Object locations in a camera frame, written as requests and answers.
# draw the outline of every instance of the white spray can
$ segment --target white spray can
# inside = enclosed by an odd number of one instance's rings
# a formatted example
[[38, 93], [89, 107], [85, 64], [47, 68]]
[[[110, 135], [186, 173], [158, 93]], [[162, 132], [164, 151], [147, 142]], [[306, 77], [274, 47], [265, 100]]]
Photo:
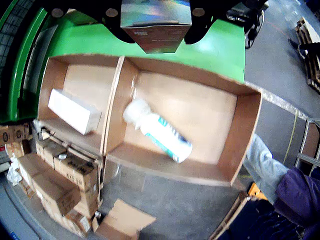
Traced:
[[127, 124], [134, 124], [143, 135], [151, 138], [175, 162], [182, 163], [191, 153], [192, 144], [181, 136], [160, 115], [153, 113], [142, 99], [133, 100], [124, 110], [123, 118]]

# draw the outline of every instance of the box label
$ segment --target box label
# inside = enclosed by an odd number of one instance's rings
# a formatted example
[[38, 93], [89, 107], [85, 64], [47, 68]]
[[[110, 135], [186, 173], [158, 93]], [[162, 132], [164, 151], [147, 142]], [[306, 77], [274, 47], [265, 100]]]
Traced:
[[83, 226], [83, 229], [88, 232], [90, 229], [90, 224], [88, 222], [88, 219], [84, 216], [83, 218], [80, 219], [80, 223]]

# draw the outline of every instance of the purple jacket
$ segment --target purple jacket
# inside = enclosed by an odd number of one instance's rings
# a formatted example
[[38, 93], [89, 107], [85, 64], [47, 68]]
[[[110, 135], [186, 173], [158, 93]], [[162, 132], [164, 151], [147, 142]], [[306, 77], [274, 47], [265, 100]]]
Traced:
[[303, 239], [320, 239], [320, 181], [290, 169], [275, 191], [275, 210], [305, 228]]

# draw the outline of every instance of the white box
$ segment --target white box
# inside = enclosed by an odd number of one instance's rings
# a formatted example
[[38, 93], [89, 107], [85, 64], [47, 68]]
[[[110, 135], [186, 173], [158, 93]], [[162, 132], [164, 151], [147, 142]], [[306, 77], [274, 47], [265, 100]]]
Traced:
[[101, 117], [101, 112], [95, 107], [61, 89], [52, 89], [48, 107], [83, 135], [96, 130]]

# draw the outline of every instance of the warehouse floor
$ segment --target warehouse floor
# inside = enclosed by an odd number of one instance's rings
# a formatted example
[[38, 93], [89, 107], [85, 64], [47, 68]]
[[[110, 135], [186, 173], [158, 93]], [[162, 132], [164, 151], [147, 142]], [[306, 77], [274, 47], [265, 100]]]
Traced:
[[[253, 47], [245, 53], [245, 81], [281, 97], [307, 116], [319, 118], [320, 96], [307, 86], [304, 64], [287, 39], [297, 39], [294, 27], [302, 16], [318, 33], [320, 23], [298, 0], [269, 0], [269, 5], [264, 26]], [[306, 122], [299, 117], [295, 120], [294, 114], [274, 103], [263, 100], [256, 133], [280, 162], [284, 161], [290, 143], [284, 164], [293, 167]], [[241, 169], [239, 179], [244, 188], [252, 181], [246, 175]], [[116, 179], [105, 185], [100, 210], [107, 213], [120, 198], [157, 218], [142, 230], [141, 239], [203, 240], [225, 217], [238, 193], [235, 188], [178, 182], [123, 167]], [[37, 239], [37, 235], [42, 239], [78, 239], [45, 212], [30, 207], [32, 204], [22, 190], [10, 186], [4, 175], [0, 199], [0, 221], [19, 239]], [[100, 238], [92, 233], [89, 239]]]

